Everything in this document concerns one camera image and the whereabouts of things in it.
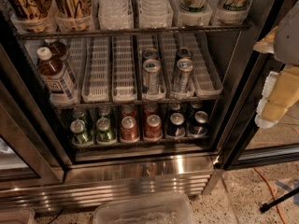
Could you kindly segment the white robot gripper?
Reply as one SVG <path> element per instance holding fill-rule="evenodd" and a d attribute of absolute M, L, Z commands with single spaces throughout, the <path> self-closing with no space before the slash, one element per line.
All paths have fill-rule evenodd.
<path fill-rule="evenodd" d="M 299 1 L 286 16 L 253 49 L 260 53 L 274 53 L 283 63 L 299 65 Z M 271 71 L 265 80 L 262 99 L 256 109 L 255 123 L 268 129 L 278 124 L 288 109 L 299 100 L 299 67 L 287 66 Z"/>

